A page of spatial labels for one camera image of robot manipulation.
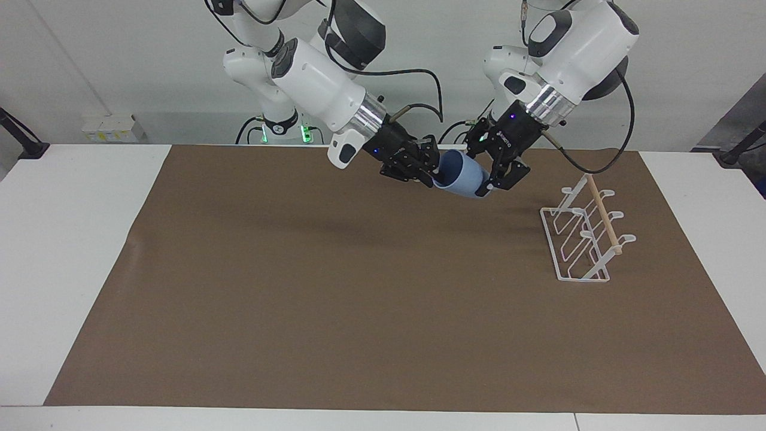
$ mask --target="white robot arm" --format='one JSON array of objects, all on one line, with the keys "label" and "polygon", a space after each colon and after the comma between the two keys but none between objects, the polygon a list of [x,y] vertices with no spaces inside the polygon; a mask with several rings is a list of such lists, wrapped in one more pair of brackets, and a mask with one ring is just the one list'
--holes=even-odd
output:
[{"label": "white robot arm", "polygon": [[493,159],[476,195],[513,187],[530,170],[519,156],[545,130],[583,100],[617,88],[638,37],[636,24],[613,2],[580,0],[546,15],[532,31],[529,48],[495,46],[484,59],[484,72],[496,100],[467,135],[469,157],[486,151]]},{"label": "white robot arm", "polygon": [[[385,25],[364,2],[332,0],[332,22],[324,20],[309,43],[299,38],[285,41],[279,29],[267,25],[290,16],[308,0],[228,0],[230,8],[227,2],[215,1],[216,13],[233,15],[237,35],[253,47],[230,50],[224,58],[226,71],[261,95],[267,119],[267,108],[287,118],[292,113],[289,103],[295,103],[334,133],[328,157],[338,168],[347,167],[364,150],[383,163],[383,175],[433,185],[439,160],[433,137],[418,141],[407,134],[390,121],[381,99],[354,83],[355,75],[340,66],[362,71],[385,48]],[[287,130],[290,124],[277,126]]]},{"label": "white robot arm", "polygon": [[[334,133],[328,156],[338,168],[364,150],[383,163],[383,175],[429,187],[434,180],[442,183],[433,137],[410,136],[340,66],[360,71],[385,47],[385,26],[368,6],[359,0],[329,0],[331,22],[319,26],[311,43],[285,41],[278,28],[266,25],[308,1],[214,0],[223,15],[234,15],[237,33],[254,47],[229,51],[227,72],[264,95],[264,113],[270,104],[279,105],[270,110],[284,117],[290,111],[282,109],[285,100],[291,100],[324,122]],[[494,47],[484,69],[496,102],[466,137],[468,157],[486,151],[493,158],[492,172],[475,195],[513,187],[529,172],[519,156],[549,127],[583,100],[603,97],[624,83],[627,53],[637,39],[638,27],[614,3],[579,0],[543,18],[528,49]]]}]

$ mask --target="dish rack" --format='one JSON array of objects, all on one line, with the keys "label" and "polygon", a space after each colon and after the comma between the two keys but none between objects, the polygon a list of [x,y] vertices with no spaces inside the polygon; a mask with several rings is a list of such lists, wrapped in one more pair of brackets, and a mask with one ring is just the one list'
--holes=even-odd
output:
[{"label": "dish rack", "polygon": [[[583,192],[585,187],[591,196]],[[591,174],[583,175],[574,188],[565,187],[561,192],[564,197],[557,207],[540,209],[556,276],[562,281],[609,281],[607,263],[622,255],[627,243],[636,241],[635,235],[618,237],[614,231],[613,222],[625,215],[621,211],[608,212],[604,200],[615,192],[599,190]],[[578,202],[587,204],[578,206]]]}]

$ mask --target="blue cup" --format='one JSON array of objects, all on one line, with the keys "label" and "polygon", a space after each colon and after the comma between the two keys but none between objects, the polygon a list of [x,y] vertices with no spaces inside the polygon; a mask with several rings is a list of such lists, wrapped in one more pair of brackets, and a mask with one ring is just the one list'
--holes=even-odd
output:
[{"label": "blue cup", "polygon": [[489,178],[489,173],[480,164],[458,150],[441,155],[439,172],[444,175],[444,182],[434,181],[437,188],[474,199],[481,199],[476,196],[476,191]]}]

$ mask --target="brown mat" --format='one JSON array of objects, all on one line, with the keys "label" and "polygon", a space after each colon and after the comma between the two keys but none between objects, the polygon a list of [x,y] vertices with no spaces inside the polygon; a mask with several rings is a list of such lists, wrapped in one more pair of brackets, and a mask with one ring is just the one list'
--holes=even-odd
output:
[{"label": "brown mat", "polygon": [[[612,152],[575,152],[599,166]],[[766,413],[766,377],[639,155],[598,177],[638,236],[557,281],[539,209],[324,150],[175,146],[46,405]]]}]

